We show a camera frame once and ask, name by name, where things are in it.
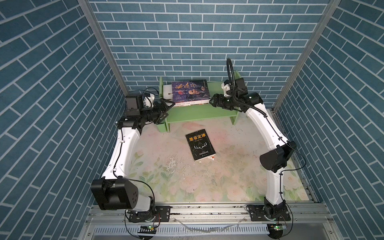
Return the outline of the white book with brown bars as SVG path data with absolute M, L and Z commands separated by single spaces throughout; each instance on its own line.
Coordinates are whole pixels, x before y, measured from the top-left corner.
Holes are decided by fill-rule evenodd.
M 165 85 L 163 87 L 163 98 L 174 102 L 172 98 L 172 85 Z

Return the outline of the dark purple book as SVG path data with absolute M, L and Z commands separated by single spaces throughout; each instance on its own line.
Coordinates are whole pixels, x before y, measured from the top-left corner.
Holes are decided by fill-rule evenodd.
M 172 98 L 176 104 L 210 100 L 207 80 L 172 82 Z

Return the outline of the black book with gold text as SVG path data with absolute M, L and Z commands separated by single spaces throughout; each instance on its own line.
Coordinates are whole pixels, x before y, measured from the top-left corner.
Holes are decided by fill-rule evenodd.
M 215 159 L 216 151 L 205 129 L 187 134 L 186 139 L 195 161 Z

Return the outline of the red blue manga book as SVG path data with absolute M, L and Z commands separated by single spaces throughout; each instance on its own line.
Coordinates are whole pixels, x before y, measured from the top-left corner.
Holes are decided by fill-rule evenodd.
M 193 105 L 204 105 L 204 104 L 208 104 L 209 101 L 210 100 L 179 102 L 179 103 L 175 103 L 174 107 L 186 107 L 186 106 L 193 106 Z

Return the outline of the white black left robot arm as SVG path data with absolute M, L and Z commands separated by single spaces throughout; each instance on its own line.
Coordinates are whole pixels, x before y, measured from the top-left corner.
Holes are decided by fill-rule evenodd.
M 175 105 L 164 98 L 155 100 L 153 94 L 130 95 L 125 98 L 125 110 L 117 121 L 117 141 L 110 162 L 101 178 L 91 184 L 91 192 L 101 210 L 150 212 L 155 197 L 140 194 L 135 180 L 129 178 L 130 166 L 143 128 L 161 124 Z

